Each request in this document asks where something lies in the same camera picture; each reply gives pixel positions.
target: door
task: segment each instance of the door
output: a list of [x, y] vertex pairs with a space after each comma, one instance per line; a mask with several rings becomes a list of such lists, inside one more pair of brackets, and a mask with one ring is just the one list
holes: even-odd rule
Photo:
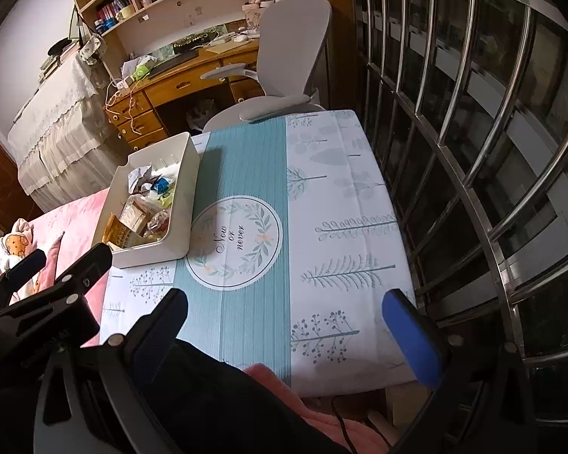
[[9, 232], [16, 219], [33, 220], [42, 215], [17, 179], [17, 166], [0, 146], [0, 229]]

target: tablecloth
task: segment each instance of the tablecloth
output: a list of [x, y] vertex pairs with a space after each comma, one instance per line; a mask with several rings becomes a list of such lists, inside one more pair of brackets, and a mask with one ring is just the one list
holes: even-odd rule
[[100, 340], [171, 286], [179, 338], [239, 368], [262, 362], [301, 396], [413, 380], [380, 313], [414, 303], [389, 195], [350, 110], [290, 115], [194, 137], [203, 154], [187, 257], [112, 269]]

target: table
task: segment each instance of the table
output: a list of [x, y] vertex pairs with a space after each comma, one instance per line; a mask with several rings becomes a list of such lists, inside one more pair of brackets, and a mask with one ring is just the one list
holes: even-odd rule
[[194, 144], [203, 157], [189, 253], [112, 269], [101, 342], [172, 285], [189, 299], [179, 338], [239, 368], [262, 362], [301, 396], [413, 380], [380, 313], [391, 288], [415, 302], [410, 273], [355, 113], [290, 115]]
[[[176, 103], [175, 108], [170, 107], [172, 104], [168, 103], [174, 100], [200, 90], [224, 85], [226, 82], [229, 84], [234, 103], [265, 95], [261, 86], [250, 78], [242, 76], [211, 80], [200, 78], [208, 71], [233, 63], [246, 63], [250, 69], [254, 69], [258, 52], [258, 39], [220, 54], [209, 51], [209, 48], [201, 48], [194, 59], [181, 63], [156, 77], [146, 77], [136, 82], [132, 87], [132, 96], [129, 93], [118, 93], [115, 104], [106, 108], [107, 118], [118, 129], [119, 136], [135, 151], [164, 140], [170, 134], [184, 131], [182, 124], [186, 124], [185, 117], [183, 121], [181, 120], [186, 107], [179, 103]], [[232, 106], [234, 103], [223, 104], [223, 107]]]

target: pink bedsheet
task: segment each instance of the pink bedsheet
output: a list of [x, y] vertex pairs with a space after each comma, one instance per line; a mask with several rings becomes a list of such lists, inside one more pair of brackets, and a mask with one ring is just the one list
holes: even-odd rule
[[[107, 191], [103, 189], [98, 193], [64, 204], [30, 222], [34, 230], [34, 241], [37, 241], [38, 247], [50, 246], [61, 232], [65, 232], [57, 258], [57, 277], [91, 248], [92, 236]], [[106, 285], [107, 274], [86, 294], [88, 305], [99, 324]], [[98, 334], [86, 343], [86, 345], [96, 344], [98, 344]]]

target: box on shelf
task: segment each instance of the box on shelf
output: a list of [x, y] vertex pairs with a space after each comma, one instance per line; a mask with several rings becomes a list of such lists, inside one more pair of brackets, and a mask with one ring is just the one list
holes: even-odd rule
[[191, 215], [194, 207], [195, 182], [200, 157], [195, 151], [189, 133], [159, 141], [128, 156], [125, 166], [115, 170], [114, 178], [99, 215], [92, 245], [101, 242], [103, 231], [113, 213], [119, 216], [129, 197], [128, 173], [138, 167], [152, 165], [155, 169], [180, 163], [179, 175], [173, 193], [170, 224], [166, 235], [158, 242], [113, 251], [112, 264], [118, 268], [172, 261], [184, 257], [189, 249]]

